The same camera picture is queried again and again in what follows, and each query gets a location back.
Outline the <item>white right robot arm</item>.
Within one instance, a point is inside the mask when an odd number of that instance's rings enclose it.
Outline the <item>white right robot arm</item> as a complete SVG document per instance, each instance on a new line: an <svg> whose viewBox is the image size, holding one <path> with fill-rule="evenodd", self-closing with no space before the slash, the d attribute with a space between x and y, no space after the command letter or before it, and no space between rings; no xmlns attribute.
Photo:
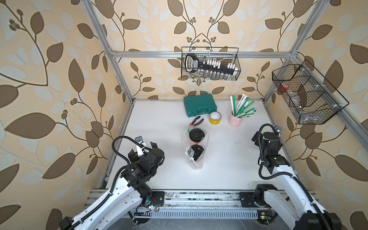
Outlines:
<svg viewBox="0 0 368 230"><path fill-rule="evenodd" d="M279 154L282 148L279 130L257 131L252 141L260 150L258 174L263 180L276 179L287 194L284 198L272 184L258 184L254 203L269 206L291 230L340 230L342 222L312 197L287 159Z"/></svg>

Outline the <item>clear plastic carrier bag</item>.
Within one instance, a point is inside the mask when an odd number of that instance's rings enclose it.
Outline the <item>clear plastic carrier bag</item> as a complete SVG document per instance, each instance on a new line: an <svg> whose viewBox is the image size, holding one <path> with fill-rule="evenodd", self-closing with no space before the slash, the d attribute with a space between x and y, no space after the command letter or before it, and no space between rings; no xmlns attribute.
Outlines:
<svg viewBox="0 0 368 230"><path fill-rule="evenodd" d="M204 129L190 126L181 136L182 146L192 170L203 168L206 150L209 142L209 134Z"/></svg>

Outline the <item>red milk tea cup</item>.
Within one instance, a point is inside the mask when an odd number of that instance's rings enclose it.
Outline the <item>red milk tea cup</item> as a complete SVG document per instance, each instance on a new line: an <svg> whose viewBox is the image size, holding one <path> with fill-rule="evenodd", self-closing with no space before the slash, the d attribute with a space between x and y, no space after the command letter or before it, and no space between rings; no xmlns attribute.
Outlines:
<svg viewBox="0 0 368 230"><path fill-rule="evenodd" d="M204 148L200 145L192 145L186 148L186 156L191 169L199 170L203 168L204 151Z"/></svg>
<svg viewBox="0 0 368 230"><path fill-rule="evenodd" d="M189 139L193 143L200 143L204 137L205 137L205 133L200 128L194 128L191 131L189 131Z"/></svg>

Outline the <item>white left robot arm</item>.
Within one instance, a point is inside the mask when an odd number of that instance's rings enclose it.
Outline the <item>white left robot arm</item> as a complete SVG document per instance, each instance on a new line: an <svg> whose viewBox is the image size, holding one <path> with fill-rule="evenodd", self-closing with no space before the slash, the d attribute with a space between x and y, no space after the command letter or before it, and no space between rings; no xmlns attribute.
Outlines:
<svg viewBox="0 0 368 230"><path fill-rule="evenodd" d="M65 217L59 223L60 230L106 230L125 214L141 204L153 203L152 189L147 182L164 162L164 152L157 144L144 146L142 155L121 167L111 187L92 205L75 217Z"/></svg>

